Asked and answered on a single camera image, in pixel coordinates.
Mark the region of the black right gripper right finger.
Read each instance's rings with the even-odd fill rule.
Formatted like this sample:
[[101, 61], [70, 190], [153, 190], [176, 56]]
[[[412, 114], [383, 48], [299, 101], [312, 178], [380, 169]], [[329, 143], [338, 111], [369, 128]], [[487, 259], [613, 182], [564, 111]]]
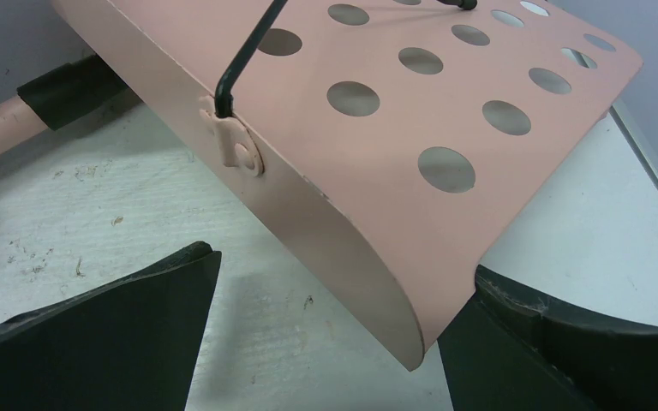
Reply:
[[484, 266], [475, 286], [438, 340], [456, 410], [658, 410], [658, 326]]

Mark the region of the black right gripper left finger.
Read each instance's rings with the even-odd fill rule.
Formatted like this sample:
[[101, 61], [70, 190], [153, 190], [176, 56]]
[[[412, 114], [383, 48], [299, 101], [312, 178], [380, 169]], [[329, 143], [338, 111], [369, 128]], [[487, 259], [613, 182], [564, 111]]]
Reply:
[[0, 410], [184, 409], [221, 259], [197, 241], [0, 323]]

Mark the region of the pink perforated music stand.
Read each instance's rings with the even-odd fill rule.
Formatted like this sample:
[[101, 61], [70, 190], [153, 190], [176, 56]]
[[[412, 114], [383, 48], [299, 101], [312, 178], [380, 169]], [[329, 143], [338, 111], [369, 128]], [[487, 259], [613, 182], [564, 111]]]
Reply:
[[117, 139], [0, 164], [0, 320], [221, 229], [277, 238], [408, 369], [643, 66], [543, 1], [58, 1], [141, 105]]

